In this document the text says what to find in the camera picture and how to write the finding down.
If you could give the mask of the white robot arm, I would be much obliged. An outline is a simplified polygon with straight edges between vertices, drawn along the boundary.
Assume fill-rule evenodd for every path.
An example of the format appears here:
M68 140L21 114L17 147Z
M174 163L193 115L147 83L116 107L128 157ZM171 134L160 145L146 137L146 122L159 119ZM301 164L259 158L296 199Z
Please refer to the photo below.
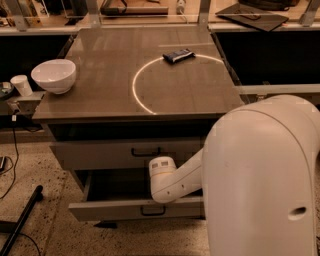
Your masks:
M317 256L319 151L319 110L270 97L225 114L182 166L151 160L151 195L168 203L202 190L210 256Z

